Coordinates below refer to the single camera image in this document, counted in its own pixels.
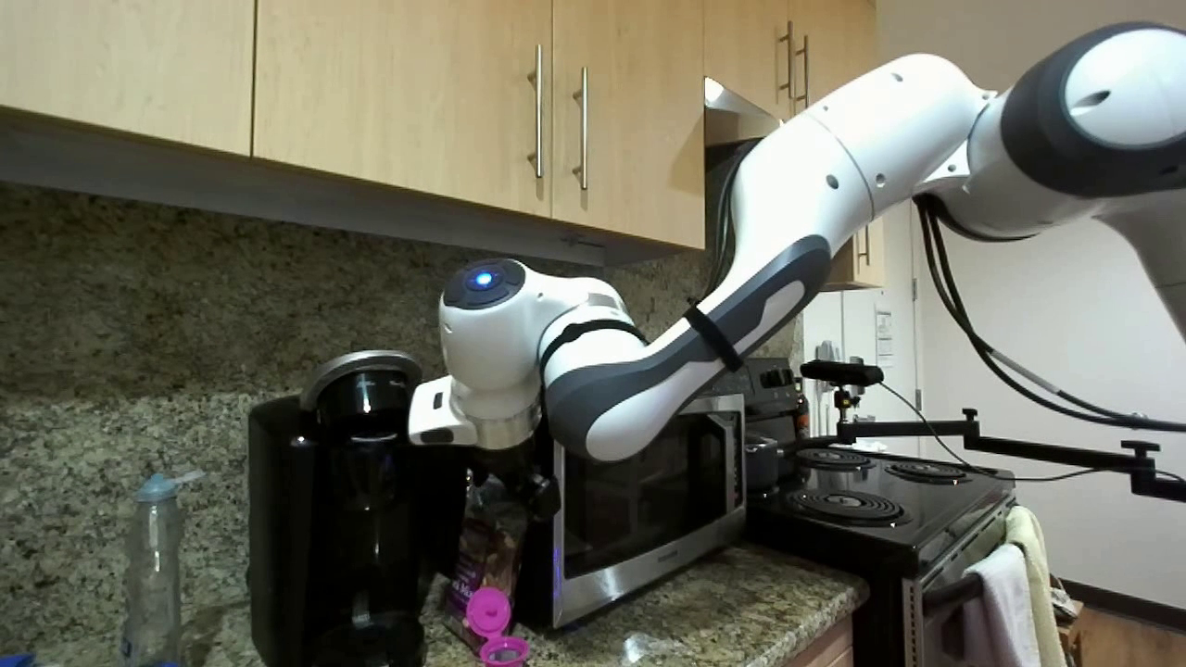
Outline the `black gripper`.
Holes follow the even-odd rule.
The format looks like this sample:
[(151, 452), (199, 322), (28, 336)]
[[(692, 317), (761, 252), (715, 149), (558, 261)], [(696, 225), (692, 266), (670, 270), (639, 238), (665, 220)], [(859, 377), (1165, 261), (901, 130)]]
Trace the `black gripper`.
[(474, 452), (466, 508), (478, 517), (552, 519), (558, 512), (558, 486), (529, 448)]

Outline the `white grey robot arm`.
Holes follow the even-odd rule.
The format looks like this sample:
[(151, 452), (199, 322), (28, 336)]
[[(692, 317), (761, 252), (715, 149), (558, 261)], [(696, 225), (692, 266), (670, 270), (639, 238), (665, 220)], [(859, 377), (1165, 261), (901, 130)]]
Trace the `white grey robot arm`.
[(1007, 93), (920, 51), (761, 139), (738, 165), (723, 283), (646, 343), (600, 277), (478, 261), (437, 299), (444, 375), (410, 392), (409, 438), (510, 452), (552, 433), (624, 462), (791, 322), (839, 249), (901, 202), (977, 240), (1098, 220), (1130, 240), (1186, 331), (1186, 29), (1116, 23)]

